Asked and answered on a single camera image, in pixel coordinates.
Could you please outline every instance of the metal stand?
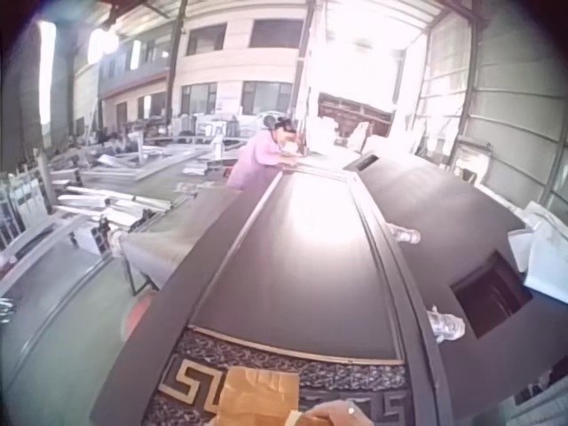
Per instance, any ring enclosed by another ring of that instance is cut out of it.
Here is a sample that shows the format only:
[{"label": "metal stand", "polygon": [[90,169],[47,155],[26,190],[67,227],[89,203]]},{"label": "metal stand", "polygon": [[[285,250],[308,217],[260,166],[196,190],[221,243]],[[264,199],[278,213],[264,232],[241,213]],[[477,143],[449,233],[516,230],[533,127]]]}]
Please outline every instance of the metal stand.
[{"label": "metal stand", "polygon": [[128,281],[128,283],[130,285],[130,293],[133,296],[137,296],[138,294],[140,294],[140,292],[142,290],[144,290],[144,288],[146,288],[147,286],[150,286],[151,288],[153,288],[156,291],[160,291],[160,289],[158,288],[158,286],[155,285],[155,283],[152,281],[152,279],[142,272],[141,272],[141,274],[145,279],[144,284],[142,284],[142,287],[136,289],[136,287],[134,285],[134,278],[132,277],[132,270],[130,268],[130,263],[124,257],[122,258],[122,266],[124,268],[124,275],[126,276],[126,280]]}]

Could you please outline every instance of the gold strip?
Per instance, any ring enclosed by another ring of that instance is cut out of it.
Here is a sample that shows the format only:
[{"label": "gold strip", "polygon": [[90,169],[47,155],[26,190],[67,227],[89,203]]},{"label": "gold strip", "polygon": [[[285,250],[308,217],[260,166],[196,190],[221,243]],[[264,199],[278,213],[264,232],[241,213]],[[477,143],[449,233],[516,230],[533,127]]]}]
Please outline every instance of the gold strip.
[{"label": "gold strip", "polygon": [[402,359],[365,359],[365,358],[344,358],[344,357],[332,357],[328,355],[318,355],[316,353],[300,352],[300,351],[290,351],[288,349],[274,348],[272,346],[267,346],[265,344],[249,342],[246,340],[241,340],[236,337],[230,337],[229,335],[223,335],[217,331],[208,330],[206,328],[201,328],[197,326],[187,326],[190,330],[201,333],[202,335],[209,335],[215,337],[216,339],[225,340],[229,343],[239,344],[240,346],[246,346],[253,349],[258,349],[260,351],[266,351],[270,353],[277,353],[279,355],[284,355],[287,357],[299,358],[299,359],[309,359],[312,361],[320,362],[332,362],[336,364],[353,364],[358,366],[404,366],[405,361]]}]

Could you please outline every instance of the square hole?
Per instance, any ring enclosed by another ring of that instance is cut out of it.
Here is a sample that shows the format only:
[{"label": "square hole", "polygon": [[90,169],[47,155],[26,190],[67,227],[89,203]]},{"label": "square hole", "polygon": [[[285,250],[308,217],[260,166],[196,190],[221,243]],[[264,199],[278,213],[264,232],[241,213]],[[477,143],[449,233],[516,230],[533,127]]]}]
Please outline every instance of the square hole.
[{"label": "square hole", "polygon": [[499,326],[533,295],[500,253],[493,253],[470,275],[452,286],[477,337]]}]

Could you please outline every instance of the corrugated metal wall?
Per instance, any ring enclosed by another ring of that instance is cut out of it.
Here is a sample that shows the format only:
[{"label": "corrugated metal wall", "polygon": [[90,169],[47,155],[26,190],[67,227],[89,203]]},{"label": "corrugated metal wall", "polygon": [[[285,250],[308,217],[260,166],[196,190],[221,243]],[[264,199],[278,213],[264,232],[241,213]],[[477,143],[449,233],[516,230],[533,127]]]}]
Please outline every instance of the corrugated metal wall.
[{"label": "corrugated metal wall", "polygon": [[546,202],[563,133],[563,69],[550,42],[515,5],[485,0],[481,12],[465,136],[490,144],[484,185],[521,208]]},{"label": "corrugated metal wall", "polygon": [[428,58],[415,129],[423,133],[421,154],[446,162],[458,131],[468,81],[471,26],[450,13],[430,32]]}]

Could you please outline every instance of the floor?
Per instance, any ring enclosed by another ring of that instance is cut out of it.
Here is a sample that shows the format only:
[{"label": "floor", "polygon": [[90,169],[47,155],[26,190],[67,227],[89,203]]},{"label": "floor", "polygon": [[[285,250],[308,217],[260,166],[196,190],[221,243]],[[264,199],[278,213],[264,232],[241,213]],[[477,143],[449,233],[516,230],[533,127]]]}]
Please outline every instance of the floor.
[{"label": "floor", "polygon": [[[174,201],[184,195],[174,192],[179,182],[204,181],[184,176],[183,167],[172,166],[134,184],[84,183]],[[150,230],[159,231],[171,220],[166,215]],[[61,243],[22,277],[17,316],[1,329],[2,397],[13,426],[90,424],[92,404],[123,346],[124,318],[146,293],[130,295],[118,260],[100,262],[100,256]],[[86,280],[85,273],[97,265]],[[55,312],[72,290],[74,297]],[[37,330],[39,338],[30,344]]]}]

